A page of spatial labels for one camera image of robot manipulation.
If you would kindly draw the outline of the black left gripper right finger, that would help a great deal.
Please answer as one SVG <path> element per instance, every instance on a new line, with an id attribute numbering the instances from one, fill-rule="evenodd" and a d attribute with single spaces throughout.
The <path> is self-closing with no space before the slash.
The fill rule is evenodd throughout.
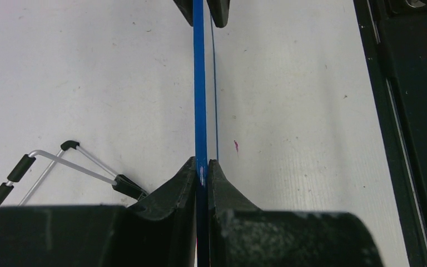
<path id="1" fill-rule="evenodd" d="M 349 212 L 266 211 L 208 164 L 212 266 L 382 266 L 370 231 Z"/>

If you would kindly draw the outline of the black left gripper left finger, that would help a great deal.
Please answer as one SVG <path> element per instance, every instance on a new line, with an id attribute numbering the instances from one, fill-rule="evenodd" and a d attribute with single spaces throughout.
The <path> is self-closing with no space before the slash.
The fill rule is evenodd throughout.
<path id="1" fill-rule="evenodd" d="M 129 206 L 0 207 L 0 266 L 193 266 L 195 159 Z"/>

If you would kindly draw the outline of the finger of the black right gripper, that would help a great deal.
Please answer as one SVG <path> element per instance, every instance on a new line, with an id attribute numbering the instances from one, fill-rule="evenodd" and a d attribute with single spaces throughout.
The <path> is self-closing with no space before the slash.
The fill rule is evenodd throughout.
<path id="1" fill-rule="evenodd" d="M 193 0 L 173 0 L 187 23 L 193 27 Z"/>
<path id="2" fill-rule="evenodd" d="M 207 0 L 211 18 L 217 28 L 224 28 L 228 23 L 230 0 Z"/>

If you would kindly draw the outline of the blue framed whiteboard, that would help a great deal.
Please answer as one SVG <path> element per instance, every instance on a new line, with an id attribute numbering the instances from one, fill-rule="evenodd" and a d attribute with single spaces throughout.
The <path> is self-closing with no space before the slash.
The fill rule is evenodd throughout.
<path id="1" fill-rule="evenodd" d="M 208 210 L 209 166 L 218 156 L 214 19 L 208 1 L 193 1 L 193 87 L 197 171 L 197 265 L 211 266 Z"/>

